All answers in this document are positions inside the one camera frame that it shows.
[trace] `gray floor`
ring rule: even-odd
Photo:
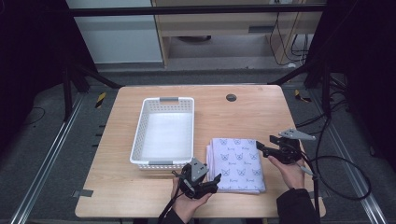
[[[106,71],[104,76],[125,85],[172,85],[172,84],[227,84],[227,83],[266,83],[286,75],[291,68],[277,65],[271,57],[269,46],[263,36],[212,36],[208,42],[186,43],[174,38],[170,52],[170,63],[166,68],[139,68],[137,71],[112,73]],[[299,65],[296,58],[293,65]],[[301,87],[304,76],[295,78],[283,91],[296,124],[311,119],[319,114],[318,106],[296,100],[294,90],[299,89],[303,97],[315,98],[319,90],[306,91]],[[35,201],[29,221],[35,223],[118,223],[115,218],[80,219],[74,214],[77,198],[71,196],[74,190],[82,189],[85,178],[100,142],[100,133],[117,96],[116,90],[90,79],[92,88],[88,93],[77,94],[83,97],[81,108],[75,122],[64,141],[56,162],[51,167],[48,179]],[[101,108],[94,108],[98,95],[105,91],[106,98]],[[334,102],[343,100],[342,95],[334,95]],[[26,125],[13,139],[12,154],[0,167],[0,222],[7,222],[24,194],[29,189],[35,174],[60,130],[64,116],[63,89],[55,86],[43,91],[35,98],[35,107],[26,120]],[[373,185],[373,197],[380,207],[386,221],[370,220],[364,202],[350,201],[332,193],[323,199],[326,216],[322,223],[396,223],[396,175],[383,159],[370,156],[369,145],[359,123],[347,105],[342,105],[332,113],[332,123],[337,134],[341,136],[344,147],[353,161],[369,176]],[[323,120],[301,128],[306,133],[315,133],[321,129]],[[320,155],[337,155],[337,145],[332,140],[328,129],[320,144]],[[308,155],[313,156],[317,143],[303,142]],[[347,175],[345,165],[339,161],[321,161],[321,175],[332,187],[354,196],[355,189]],[[321,190],[328,190],[320,185]],[[212,220],[229,223],[228,220]],[[267,220],[277,223],[275,218]],[[131,223],[125,218],[124,223]]]

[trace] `patterned towel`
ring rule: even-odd
[[[219,192],[265,191],[262,164],[254,139],[213,138],[206,148],[208,181],[221,174]]]

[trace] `electrical cable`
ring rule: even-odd
[[[359,200],[365,199],[365,198],[367,198],[370,195],[370,193],[372,191],[372,186],[371,186],[370,179],[367,177],[367,175],[363,172],[363,170],[360,167],[358,167],[352,161],[348,161],[348,160],[346,160],[344,158],[341,158],[341,157],[337,157],[337,156],[319,156],[318,155],[319,147],[320,147],[320,143],[322,141],[322,137],[323,137],[324,131],[325,131],[326,127],[329,125],[330,121],[331,121],[331,119],[327,118],[326,121],[325,121],[325,124],[323,125],[322,131],[320,132],[320,136],[318,138],[318,144],[317,144],[317,148],[316,148],[316,151],[315,151],[315,158],[313,160],[311,160],[311,161],[315,161],[316,162],[316,172],[318,173],[318,178],[320,179],[320,181],[329,190],[331,190],[335,194],[339,195],[340,197],[343,197],[345,199],[349,199],[349,200],[352,200],[352,201],[359,201]],[[359,170],[359,172],[361,172],[361,175],[363,176],[364,180],[366,181],[366,184],[368,186],[367,192],[363,196],[352,197],[352,196],[345,195],[344,193],[341,193],[341,192],[335,190],[334,188],[332,188],[330,186],[330,184],[321,175],[321,172],[320,172],[320,169],[319,169],[319,165],[318,165],[318,160],[321,160],[321,159],[338,159],[338,160],[346,161],[350,165],[354,166],[357,170]]]
[[[334,84],[334,83],[330,83],[330,87],[333,87],[332,89],[337,89],[337,90],[341,90],[341,91],[345,91],[346,90],[345,88],[340,87],[339,85]]]
[[[273,47],[272,47],[272,36],[273,36],[273,33],[274,33],[274,30],[275,30],[275,29],[277,29],[277,32],[278,32],[278,34],[279,34],[279,39],[280,39],[280,42],[281,42],[281,44],[282,44],[283,53],[285,54],[285,56],[286,56],[286,57],[289,59],[289,61],[290,61],[290,62],[288,62],[288,63],[280,63],[280,62],[277,61],[277,59],[276,59],[276,57],[275,57],[275,52],[274,52],[274,49],[273,49]],[[288,53],[286,52],[285,44],[284,44],[284,42],[283,42],[282,35],[281,35],[280,29],[279,29],[279,12],[276,13],[275,26],[274,26],[274,29],[273,29],[272,33],[270,34],[270,49],[271,49],[271,51],[273,52],[273,55],[274,55],[274,57],[275,57],[275,61],[276,61],[277,65],[287,65],[287,64],[289,64],[289,63],[296,63],[296,62],[299,62],[298,60],[293,60],[293,59],[291,59],[291,58],[288,56]]]
[[[31,122],[28,122],[28,123],[23,123],[22,125],[31,125],[31,124],[37,123],[39,120],[43,119],[44,116],[46,115],[46,110],[43,107],[35,106],[35,107],[33,107],[33,109],[40,109],[43,111],[43,114],[40,116],[40,118],[38,118],[34,121],[31,121]]]
[[[337,78],[330,76],[330,79],[337,86],[338,89],[341,89],[344,91],[347,89],[347,86],[344,83],[342,83],[341,81],[339,81]]]
[[[292,55],[294,55],[296,57],[300,57],[300,60],[299,60],[300,65],[303,65],[305,63],[306,56],[307,56],[307,54],[309,52],[309,50],[308,50],[308,35],[304,35],[304,46],[303,46],[303,49],[294,49],[295,42],[297,40],[297,36],[298,35],[295,35],[294,38],[293,38],[293,41],[291,43],[290,51],[291,51]]]
[[[347,105],[347,100],[342,100],[342,101],[338,102],[337,104],[333,105],[332,112],[336,112],[339,109],[341,109],[342,107],[339,107],[339,108],[335,109],[339,105]]]
[[[341,105],[341,104],[344,104],[344,103],[346,103],[346,102],[347,102],[346,100],[342,100],[342,101],[340,101],[340,102],[338,102],[338,103],[332,105],[332,107],[331,107],[332,112],[335,112],[335,111],[336,111],[336,110],[334,110],[334,109],[335,109],[337,106],[339,106],[339,105]],[[320,120],[321,118],[323,118],[325,115],[326,115],[326,114],[323,113],[323,114],[318,115],[318,116],[316,116],[316,117],[314,117],[314,118],[312,118],[312,119],[308,119],[308,120],[306,120],[306,121],[303,121],[303,122],[301,122],[301,123],[298,123],[298,124],[296,124],[296,128],[301,128],[301,127],[304,127],[304,126],[306,126],[306,125],[312,124],[312,123],[314,123],[314,122]]]
[[[330,97],[333,97],[335,94],[342,94],[345,96],[345,92],[344,91],[334,91],[330,94]]]
[[[320,130],[320,131],[318,131],[318,132],[315,132],[315,133],[310,133],[310,134],[312,135],[312,134],[316,134],[316,133],[322,133],[322,130]]]
[[[364,178],[364,180],[365,180],[365,182],[367,184],[367,192],[364,195],[362,195],[360,197],[352,197],[352,196],[345,195],[344,193],[341,193],[340,191],[337,191],[336,189],[331,187],[331,185],[322,177],[322,175],[320,174],[320,170],[319,170],[319,168],[317,166],[317,172],[320,175],[320,181],[329,190],[331,190],[332,192],[334,192],[335,194],[337,194],[340,197],[343,197],[345,199],[349,199],[349,200],[352,200],[352,201],[363,200],[363,199],[367,198],[370,195],[370,193],[372,192],[372,184],[371,184],[370,178],[363,172],[363,170],[358,165],[356,165],[352,161],[349,161],[347,159],[344,159],[344,158],[338,157],[338,156],[319,156],[319,157],[315,158],[316,164],[318,164],[318,161],[322,160],[322,159],[333,159],[333,160],[345,161],[349,165],[352,165],[353,167],[355,167],[355,169],[357,169],[361,173],[361,176],[363,176],[363,178]]]
[[[325,43],[322,45],[322,47],[319,49],[319,53],[316,55],[316,58],[317,58],[317,60],[318,60],[318,58],[320,58],[321,56],[323,56],[323,55],[326,55],[326,53],[327,53],[327,51],[329,50],[329,49],[331,49],[332,48],[332,43],[333,42],[331,42],[331,40],[333,39],[333,37],[338,33],[338,31],[339,31],[339,29],[341,28],[341,26],[344,24],[344,22],[347,20],[347,18],[349,17],[349,15],[352,13],[352,11],[353,11],[353,9],[356,7],[356,5],[358,4],[358,2],[359,2],[359,0],[357,0],[357,1],[355,1],[355,3],[354,3],[354,5],[352,6],[352,8],[348,11],[348,13],[345,15],[345,17],[341,20],[341,22],[335,27],[335,29],[334,29],[334,31],[330,34],[330,36],[327,38],[327,40],[325,41]],[[340,86],[338,85],[339,83],[336,83],[334,86],[336,86],[337,88],[339,88],[339,89],[341,89],[341,90],[345,90],[345,88],[342,88],[343,86],[341,85],[341,88],[340,88]],[[340,103],[338,103],[338,104],[336,104],[336,105],[334,105],[333,107],[332,107],[332,109],[334,109],[336,106],[338,106],[338,105],[340,105]],[[307,122],[303,122],[301,125],[302,126],[304,126],[304,125],[307,125],[307,124],[309,124],[309,123],[313,123],[313,122],[315,122],[316,120],[318,120],[318,118],[319,117],[323,117],[324,115],[320,115],[320,116],[318,116],[318,117],[315,117],[315,118],[313,118],[313,119],[310,119],[309,121],[307,121]],[[324,131],[325,131],[325,129],[326,129],[326,127],[328,126],[328,124],[329,124],[329,122],[330,122],[330,118],[327,118],[326,119],[326,121],[325,121],[325,124],[323,125],[323,128],[322,128],[322,130],[321,130],[321,132],[320,132],[320,135],[319,135],[319,138],[318,138],[318,145],[317,145],[317,148],[316,148],[316,156],[315,156],[315,158],[313,159],[313,161],[315,161],[316,162],[316,166],[317,166],[317,171],[318,171],[318,174],[319,174],[319,178],[320,179],[322,179],[321,178],[321,176],[320,176],[320,171],[319,171],[319,168],[318,168],[318,160],[320,160],[320,159],[322,159],[322,158],[336,158],[336,157],[334,157],[334,156],[326,156],[326,157],[319,157],[318,156],[318,149],[319,149],[319,146],[320,146],[320,143],[321,143],[321,140],[322,140],[322,136],[323,136],[323,134],[324,134]],[[341,160],[343,160],[343,161],[346,161],[346,162],[348,162],[348,163],[350,163],[350,164],[353,164],[351,161],[348,161],[348,160],[346,160],[346,159],[343,159],[343,158],[340,158]],[[360,172],[361,172],[361,174],[364,176],[364,178],[365,178],[365,180],[366,180],[366,183],[367,183],[367,185],[368,185],[368,191],[367,191],[367,193],[365,194],[365,195],[363,195],[363,196],[361,196],[361,197],[349,197],[349,196],[346,196],[346,195],[344,195],[344,194],[340,194],[340,196],[342,196],[342,197],[344,197],[345,196],[345,198],[348,198],[348,199],[351,199],[351,200],[361,200],[361,199],[363,199],[363,198],[365,198],[365,197],[367,197],[369,194],[370,194],[370,192],[371,192],[371,183],[370,183],[370,180],[368,179],[368,177],[362,172],[362,170],[358,167],[358,166],[356,166],[355,164],[353,164],[353,166],[354,167],[356,167]],[[314,178],[314,192],[315,192],[315,198],[317,198],[317,188],[315,187],[315,183],[316,183],[316,180],[318,180],[317,178]]]
[[[341,29],[342,25],[345,23],[347,18],[350,16],[350,14],[353,12],[355,9],[356,5],[358,4],[359,0],[356,0],[354,5],[350,8],[348,13],[346,13],[345,17],[341,19],[341,21],[336,25],[336,27],[333,29],[332,33],[328,35],[324,43],[318,47],[317,52],[313,55],[313,57],[310,57],[311,60],[306,62],[303,66],[300,66],[287,75],[277,79],[276,81],[268,82],[268,85],[282,85],[285,82],[291,80],[294,77],[297,77],[300,75],[302,72],[306,72],[317,66],[317,63],[322,63],[323,61],[326,61],[326,55],[328,54],[328,50],[332,48],[332,44],[334,43],[333,39],[334,37],[338,34],[338,31]]]
[[[301,158],[305,161],[305,163],[309,166],[309,169],[311,170],[311,175],[312,175],[312,180],[314,181],[314,204],[315,204],[315,211],[318,216],[318,221],[320,223],[320,207],[319,207],[319,199],[318,199],[318,175],[315,172],[315,169],[312,165],[311,160],[309,160],[309,157],[301,150],[297,150],[295,147],[289,145],[289,144],[283,144],[283,146],[287,146],[297,152]]]
[[[326,130],[326,127],[327,127],[329,121],[330,121],[330,119],[327,118],[326,121],[325,121],[325,123],[324,123],[324,125],[323,125],[322,131],[321,131],[321,133],[320,133],[320,135],[319,135],[318,144],[317,144],[317,150],[316,150],[316,154],[315,154],[315,158],[318,157],[318,149],[319,149],[319,146],[320,146],[320,142],[321,142],[323,133],[324,133],[324,131]],[[313,181],[314,181],[315,206],[318,207],[318,201],[317,201],[317,200],[318,200],[318,180],[320,179],[320,174],[317,175],[316,172],[315,172],[315,170],[312,170],[312,172],[313,172],[314,175],[315,175],[315,176],[313,176],[313,178],[312,178]]]
[[[169,203],[165,206],[165,208],[163,209],[163,212],[158,217],[158,224],[161,224],[163,222],[163,218],[165,217],[165,215],[169,211],[169,209],[172,207],[172,205],[175,203],[176,199],[184,194],[184,193],[182,193],[182,194],[178,195],[179,190],[180,190],[180,181],[178,181],[175,195],[171,198],[171,200],[169,200]]]

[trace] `black curtain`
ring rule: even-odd
[[[32,110],[35,96],[62,83],[64,64],[97,72],[74,19],[47,16],[48,9],[68,6],[64,0],[0,0],[0,153]]]
[[[396,171],[396,3],[328,2],[339,7],[323,13],[308,61],[320,55],[331,72],[346,75],[346,96],[352,112],[376,156],[388,159]],[[317,71],[312,69],[309,76],[316,76]]]

